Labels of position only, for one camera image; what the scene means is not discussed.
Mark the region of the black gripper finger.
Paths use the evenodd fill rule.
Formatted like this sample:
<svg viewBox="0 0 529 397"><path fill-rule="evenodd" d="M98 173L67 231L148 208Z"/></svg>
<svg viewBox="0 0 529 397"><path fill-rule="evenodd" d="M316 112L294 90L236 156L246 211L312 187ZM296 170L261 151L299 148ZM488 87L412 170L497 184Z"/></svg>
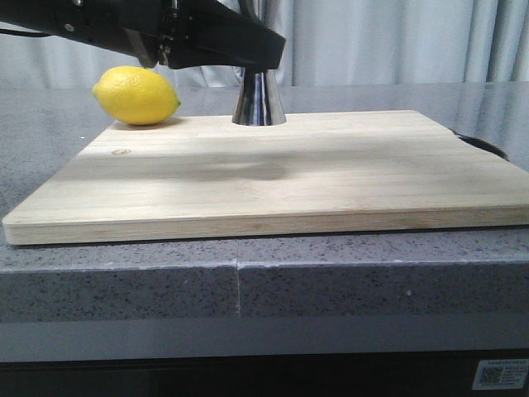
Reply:
<svg viewBox="0 0 529 397"><path fill-rule="evenodd" d="M259 19L252 1L239 1L238 7L233 10L218 1L177 1L160 23L159 63L171 69L277 69L285 38Z"/></svg>

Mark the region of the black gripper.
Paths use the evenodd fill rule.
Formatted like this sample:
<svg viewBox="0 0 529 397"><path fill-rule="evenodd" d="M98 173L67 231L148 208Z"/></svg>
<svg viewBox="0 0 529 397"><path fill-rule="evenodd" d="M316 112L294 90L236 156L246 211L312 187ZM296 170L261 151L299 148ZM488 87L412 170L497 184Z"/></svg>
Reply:
<svg viewBox="0 0 529 397"><path fill-rule="evenodd" d="M1 1L1 21L133 56L153 68L176 13L173 1Z"/></svg>

